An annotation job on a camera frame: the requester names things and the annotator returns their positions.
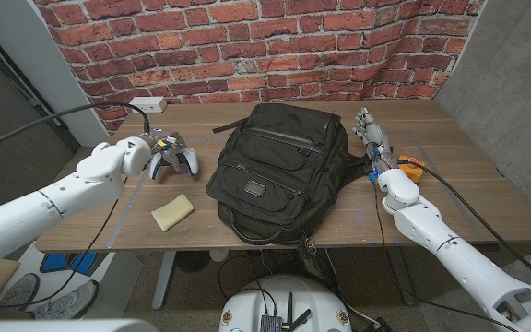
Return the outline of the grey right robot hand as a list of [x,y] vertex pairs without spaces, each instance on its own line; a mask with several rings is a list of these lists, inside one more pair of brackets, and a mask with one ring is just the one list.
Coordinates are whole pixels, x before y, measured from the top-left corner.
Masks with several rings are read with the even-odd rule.
[[397,166],[392,155],[388,136],[376,123],[366,107],[362,107],[355,117],[357,127],[352,132],[362,141],[367,149],[367,155],[373,163],[383,162],[387,168]]

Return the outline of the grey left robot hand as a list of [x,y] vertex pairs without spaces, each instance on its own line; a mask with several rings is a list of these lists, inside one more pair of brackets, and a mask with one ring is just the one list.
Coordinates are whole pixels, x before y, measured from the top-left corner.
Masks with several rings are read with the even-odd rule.
[[156,138],[156,145],[152,149],[153,155],[149,163],[149,175],[157,177],[162,167],[172,167],[179,171],[186,163],[183,150],[186,148],[184,139],[177,131],[155,128],[152,134]]

